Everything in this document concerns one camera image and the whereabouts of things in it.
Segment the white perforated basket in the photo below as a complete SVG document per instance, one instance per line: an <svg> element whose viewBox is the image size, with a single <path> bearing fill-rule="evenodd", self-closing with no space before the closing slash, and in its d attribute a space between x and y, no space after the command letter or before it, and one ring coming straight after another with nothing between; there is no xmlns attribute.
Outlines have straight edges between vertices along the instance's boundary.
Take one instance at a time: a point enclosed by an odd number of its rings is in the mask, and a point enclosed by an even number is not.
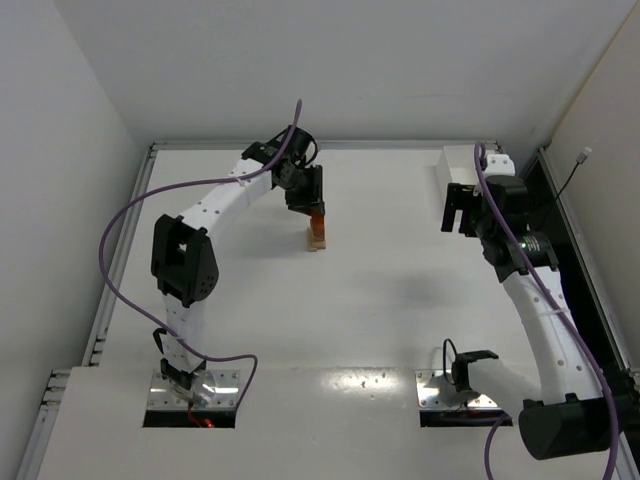
<svg viewBox="0 0 640 480"><path fill-rule="evenodd" d="M450 183L476 185L474 145L445 146L436 164L436 178L443 191Z"/></svg>

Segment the dark orange wood cube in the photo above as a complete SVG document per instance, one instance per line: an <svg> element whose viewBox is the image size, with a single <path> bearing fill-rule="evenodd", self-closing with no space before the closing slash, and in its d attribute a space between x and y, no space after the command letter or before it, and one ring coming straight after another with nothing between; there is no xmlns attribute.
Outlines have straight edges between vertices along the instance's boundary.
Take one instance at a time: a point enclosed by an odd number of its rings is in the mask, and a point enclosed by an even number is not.
<svg viewBox="0 0 640 480"><path fill-rule="evenodd" d="M325 215L322 212L314 211L311 214L310 228L316 231L325 231Z"/></svg>

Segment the light long wood plank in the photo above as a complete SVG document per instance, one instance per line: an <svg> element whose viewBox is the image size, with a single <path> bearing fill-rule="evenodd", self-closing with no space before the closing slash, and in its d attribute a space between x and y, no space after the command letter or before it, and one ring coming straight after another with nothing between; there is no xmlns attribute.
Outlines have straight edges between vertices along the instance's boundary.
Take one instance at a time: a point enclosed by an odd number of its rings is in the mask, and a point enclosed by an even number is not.
<svg viewBox="0 0 640 480"><path fill-rule="evenodd" d="M317 252L318 247L314 241L314 236L310 230L307 231L307 251L308 252Z"/></svg>

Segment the dark orange notched block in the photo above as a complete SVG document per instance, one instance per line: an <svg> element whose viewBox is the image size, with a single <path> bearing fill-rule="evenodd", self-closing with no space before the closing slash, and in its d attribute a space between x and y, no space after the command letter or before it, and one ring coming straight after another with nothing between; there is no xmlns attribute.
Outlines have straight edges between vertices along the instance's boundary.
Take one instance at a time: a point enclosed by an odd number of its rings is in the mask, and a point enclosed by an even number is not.
<svg viewBox="0 0 640 480"><path fill-rule="evenodd" d="M309 229L313 236L314 236L314 241L317 244L317 242L321 239L325 239L326 240L326 236L325 236L325 232L324 231L316 231L314 229Z"/></svg>

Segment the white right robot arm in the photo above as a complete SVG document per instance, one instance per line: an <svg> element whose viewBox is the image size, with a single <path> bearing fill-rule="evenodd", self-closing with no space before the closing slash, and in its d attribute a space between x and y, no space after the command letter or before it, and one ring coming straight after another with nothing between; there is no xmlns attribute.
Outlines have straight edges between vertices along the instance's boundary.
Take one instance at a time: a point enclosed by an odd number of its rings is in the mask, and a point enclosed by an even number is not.
<svg viewBox="0 0 640 480"><path fill-rule="evenodd" d="M518 426L537 460L608 451L617 455L620 421L602 371L589 359L563 298L550 240L529 226L524 182L497 175L484 186L447 187L441 229L479 239L483 256L520 316L538 381L510 370L490 350L456 353L450 381L459 393L489 396Z"/></svg>

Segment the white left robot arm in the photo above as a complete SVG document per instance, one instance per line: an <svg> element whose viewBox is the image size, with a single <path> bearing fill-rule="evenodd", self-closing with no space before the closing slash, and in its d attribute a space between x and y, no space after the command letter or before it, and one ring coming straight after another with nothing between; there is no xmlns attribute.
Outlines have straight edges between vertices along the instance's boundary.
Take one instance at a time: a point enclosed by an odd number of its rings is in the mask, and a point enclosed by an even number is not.
<svg viewBox="0 0 640 480"><path fill-rule="evenodd" d="M323 249L325 203L318 145L303 129L288 127L241 155L227 181L195 205L154 225L151 273L163 296L167 324L154 339L163 358L161 372L185 392L195 390L206 362L199 357L206 300L219 280L214 248L223 233L254 202L275 188L289 210L306 215L309 247Z"/></svg>

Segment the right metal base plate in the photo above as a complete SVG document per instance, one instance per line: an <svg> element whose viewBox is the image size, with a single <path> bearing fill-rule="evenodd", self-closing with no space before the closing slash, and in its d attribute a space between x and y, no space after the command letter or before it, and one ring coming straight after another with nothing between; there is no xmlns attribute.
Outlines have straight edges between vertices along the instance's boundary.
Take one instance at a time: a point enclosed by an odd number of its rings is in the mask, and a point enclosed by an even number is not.
<svg viewBox="0 0 640 480"><path fill-rule="evenodd" d="M444 379L441 369L416 370L415 383L420 412L502 413L499 406L484 394L457 392Z"/></svg>

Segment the metal base plate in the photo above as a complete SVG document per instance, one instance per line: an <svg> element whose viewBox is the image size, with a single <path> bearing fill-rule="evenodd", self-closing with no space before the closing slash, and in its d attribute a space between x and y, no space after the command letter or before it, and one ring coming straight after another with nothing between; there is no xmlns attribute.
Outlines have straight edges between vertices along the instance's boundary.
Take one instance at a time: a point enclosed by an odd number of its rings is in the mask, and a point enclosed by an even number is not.
<svg viewBox="0 0 640 480"><path fill-rule="evenodd" d="M186 411L189 404L197 412L231 411L236 408L239 395L239 370L199 371L189 389L155 371L146 406L149 411L160 412Z"/></svg>
<svg viewBox="0 0 640 480"><path fill-rule="evenodd" d="M502 413L499 406L484 394L457 392L444 379L441 369L416 370L415 383L420 412Z"/></svg>

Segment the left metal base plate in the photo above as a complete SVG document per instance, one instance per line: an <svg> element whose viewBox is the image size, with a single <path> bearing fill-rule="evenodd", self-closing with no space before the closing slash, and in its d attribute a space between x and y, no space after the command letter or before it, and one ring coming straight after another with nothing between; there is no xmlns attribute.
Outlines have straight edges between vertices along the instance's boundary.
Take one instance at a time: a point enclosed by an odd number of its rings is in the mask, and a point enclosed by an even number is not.
<svg viewBox="0 0 640 480"><path fill-rule="evenodd" d="M155 371L146 406L149 411L160 412L186 411L189 404L197 412L231 411L236 408L239 395L239 370L199 371L189 389Z"/></svg>

